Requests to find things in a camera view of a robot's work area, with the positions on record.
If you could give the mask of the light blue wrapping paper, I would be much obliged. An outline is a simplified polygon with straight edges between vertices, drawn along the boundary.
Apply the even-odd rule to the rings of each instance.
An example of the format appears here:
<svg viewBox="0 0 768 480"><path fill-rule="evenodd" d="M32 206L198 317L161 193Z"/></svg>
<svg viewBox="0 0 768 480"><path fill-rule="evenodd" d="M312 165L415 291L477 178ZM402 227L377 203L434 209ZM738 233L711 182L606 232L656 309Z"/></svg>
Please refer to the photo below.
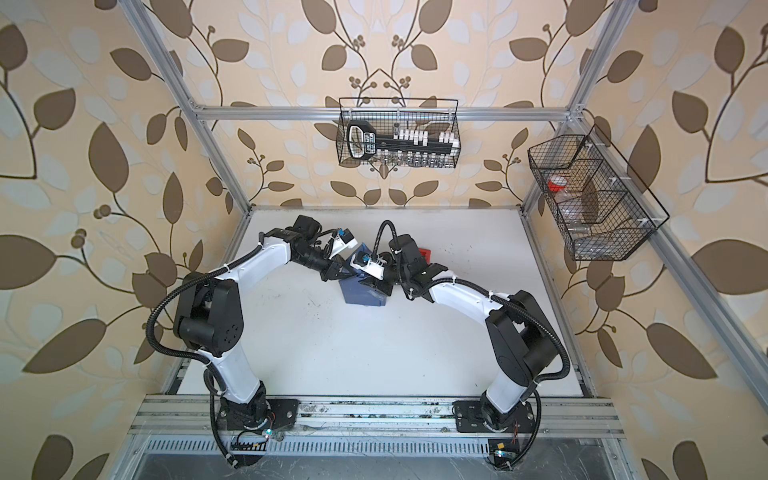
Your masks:
<svg viewBox="0 0 768 480"><path fill-rule="evenodd" d="M367 278L367 275L351 264L354 255L358 252L369 254L370 249L365 243L361 243L346 260L345 270L353 273L353 276L339 281L344 301L351 305L384 307L387 296L372 287L364 285L362 281Z"/></svg>

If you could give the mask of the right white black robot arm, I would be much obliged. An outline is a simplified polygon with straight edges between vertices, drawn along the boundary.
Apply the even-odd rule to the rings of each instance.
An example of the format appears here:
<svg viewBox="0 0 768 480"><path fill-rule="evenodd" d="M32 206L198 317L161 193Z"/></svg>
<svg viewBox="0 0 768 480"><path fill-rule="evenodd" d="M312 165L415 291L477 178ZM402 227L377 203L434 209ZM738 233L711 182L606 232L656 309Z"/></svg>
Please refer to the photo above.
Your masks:
<svg viewBox="0 0 768 480"><path fill-rule="evenodd" d="M370 286L389 295L398 285L410 301L451 308L486 327L499 373L480 396L476 417L485 429L507 431L517 414L528 412L525 402L540 384L570 374L567 349L530 293L494 292L428 262L415 240L399 235L389 220L380 225L374 247L351 260Z"/></svg>

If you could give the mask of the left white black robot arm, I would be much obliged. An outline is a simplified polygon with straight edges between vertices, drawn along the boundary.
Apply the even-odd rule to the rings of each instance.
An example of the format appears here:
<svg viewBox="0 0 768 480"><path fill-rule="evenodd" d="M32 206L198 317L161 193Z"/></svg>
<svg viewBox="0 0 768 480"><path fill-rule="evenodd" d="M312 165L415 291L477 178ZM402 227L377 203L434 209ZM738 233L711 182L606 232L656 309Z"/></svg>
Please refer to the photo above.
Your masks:
<svg viewBox="0 0 768 480"><path fill-rule="evenodd" d="M271 428L280 416L270 408L266 387L241 345L242 296L290 262L318 272L323 281L350 278L354 272L340 253L357 245L350 230L323 231L317 220L305 215L287 228L261 232L255 248L209 273L188 274L160 300L146 323L147 343L160 354L201 363L228 419L247 430ZM173 332L183 341L184 350L162 345L155 333L158 317L172 301L177 302Z"/></svg>

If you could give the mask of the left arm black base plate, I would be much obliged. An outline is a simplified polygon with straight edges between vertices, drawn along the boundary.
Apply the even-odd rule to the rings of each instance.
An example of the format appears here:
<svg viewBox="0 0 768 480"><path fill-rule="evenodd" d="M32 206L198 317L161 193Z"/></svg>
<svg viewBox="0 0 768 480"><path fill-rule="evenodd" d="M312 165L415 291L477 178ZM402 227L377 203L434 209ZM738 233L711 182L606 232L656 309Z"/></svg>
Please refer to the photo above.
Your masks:
<svg viewBox="0 0 768 480"><path fill-rule="evenodd" d="M249 404L237 404L222 399L217 419L230 431L280 430L295 424L299 404L299 400L293 398L255 399Z"/></svg>

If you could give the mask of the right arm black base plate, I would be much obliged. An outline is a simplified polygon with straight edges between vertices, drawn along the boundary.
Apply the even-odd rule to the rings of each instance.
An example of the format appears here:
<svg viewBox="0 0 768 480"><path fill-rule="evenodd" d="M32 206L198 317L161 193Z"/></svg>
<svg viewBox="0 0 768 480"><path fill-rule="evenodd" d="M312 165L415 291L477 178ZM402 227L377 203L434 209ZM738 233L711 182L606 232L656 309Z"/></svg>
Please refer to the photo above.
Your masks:
<svg viewBox="0 0 768 480"><path fill-rule="evenodd" d="M452 414L459 433L532 433L535 423L530 404L518 403L502 413L485 397L455 401Z"/></svg>

